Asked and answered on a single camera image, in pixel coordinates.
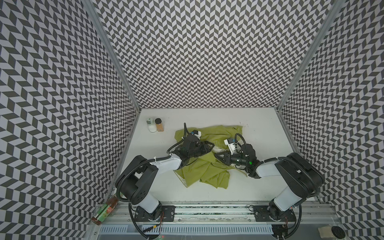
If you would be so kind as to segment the green and cream printed jacket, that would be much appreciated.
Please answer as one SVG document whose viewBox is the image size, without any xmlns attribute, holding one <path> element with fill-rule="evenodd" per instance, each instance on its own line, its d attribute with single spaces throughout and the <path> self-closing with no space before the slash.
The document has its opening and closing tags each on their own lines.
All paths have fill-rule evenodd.
<svg viewBox="0 0 384 240">
<path fill-rule="evenodd" d="M 230 181 L 229 171 L 233 170 L 234 167 L 221 163 L 215 158 L 214 152 L 227 151 L 229 148 L 225 145 L 224 140 L 234 138 L 235 134 L 242 134 L 243 127 L 240 125 L 218 125 L 205 128 L 188 128 L 189 132 L 193 130 L 201 132 L 201 141 L 214 144 L 214 149 L 201 157 L 191 158 L 187 166 L 175 170 L 175 174 L 187 188 L 200 182 L 215 188 L 227 189 Z"/>
</svg>

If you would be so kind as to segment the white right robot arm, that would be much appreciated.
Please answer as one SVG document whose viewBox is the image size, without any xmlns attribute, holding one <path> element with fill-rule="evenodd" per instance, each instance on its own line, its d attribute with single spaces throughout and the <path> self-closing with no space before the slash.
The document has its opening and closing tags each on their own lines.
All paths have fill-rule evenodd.
<svg viewBox="0 0 384 240">
<path fill-rule="evenodd" d="M 241 150 L 230 147 L 229 151 L 215 153 L 215 158 L 226 166 L 242 167 L 245 173 L 254 179 L 281 176 L 287 187 L 263 211 L 255 209 L 259 216 L 267 214 L 270 221 L 279 222 L 292 213 L 306 199 L 317 196 L 325 183 L 325 176 L 300 154 L 291 153 L 286 157 L 270 158 L 259 161 L 256 151 L 250 144 L 241 145 Z"/>
</svg>

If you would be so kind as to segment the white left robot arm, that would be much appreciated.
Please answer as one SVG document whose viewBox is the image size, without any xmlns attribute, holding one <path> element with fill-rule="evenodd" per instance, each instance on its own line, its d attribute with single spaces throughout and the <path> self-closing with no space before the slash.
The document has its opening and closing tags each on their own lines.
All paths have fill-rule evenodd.
<svg viewBox="0 0 384 240">
<path fill-rule="evenodd" d="M 162 204 L 150 193 L 156 176 L 179 170 L 187 166 L 190 159 L 210 153 L 215 145 L 201 140 L 201 135 L 198 130 L 189 132 L 184 125 L 182 139 L 167 150 L 165 157 L 146 159 L 136 156 L 116 180 L 117 199 L 143 210 L 149 219 L 157 220 L 162 215 Z"/>
</svg>

